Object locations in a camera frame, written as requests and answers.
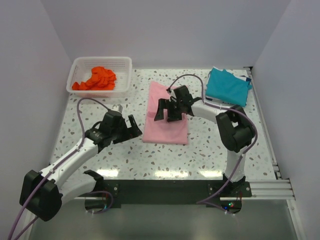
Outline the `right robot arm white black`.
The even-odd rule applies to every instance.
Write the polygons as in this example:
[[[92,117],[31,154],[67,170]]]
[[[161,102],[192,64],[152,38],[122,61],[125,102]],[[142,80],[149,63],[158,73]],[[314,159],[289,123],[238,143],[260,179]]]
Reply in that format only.
[[[222,189],[227,196],[235,196],[241,190],[239,181],[245,177],[246,152],[257,135],[256,127],[240,105],[222,107],[209,104],[201,97],[193,97],[185,85],[168,88],[167,91],[169,98],[158,100],[154,120],[170,123],[181,121],[183,115],[189,115],[215,123],[221,142],[227,149],[224,177],[228,181],[223,183]]]

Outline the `pink t shirt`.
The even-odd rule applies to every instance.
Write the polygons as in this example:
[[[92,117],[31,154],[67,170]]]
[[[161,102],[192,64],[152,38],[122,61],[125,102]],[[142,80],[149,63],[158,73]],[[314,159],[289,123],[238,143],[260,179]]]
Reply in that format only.
[[[142,141],[155,144],[187,144],[188,117],[185,114],[182,115],[182,120],[167,122],[168,114],[165,110],[163,120],[154,120],[158,110],[159,99],[168,99],[170,97],[166,89],[166,86],[155,81],[150,83]]]

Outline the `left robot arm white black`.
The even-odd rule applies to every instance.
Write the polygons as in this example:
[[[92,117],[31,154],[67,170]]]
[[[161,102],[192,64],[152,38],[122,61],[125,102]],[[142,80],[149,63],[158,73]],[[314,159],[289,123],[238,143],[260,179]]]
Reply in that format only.
[[[86,130],[79,142],[55,163],[40,172],[30,170],[24,177],[19,203],[41,220],[51,220],[67,199],[69,190],[62,187],[86,161],[111,144],[118,144],[142,135],[134,116],[131,126],[116,110],[108,110],[103,120]]]

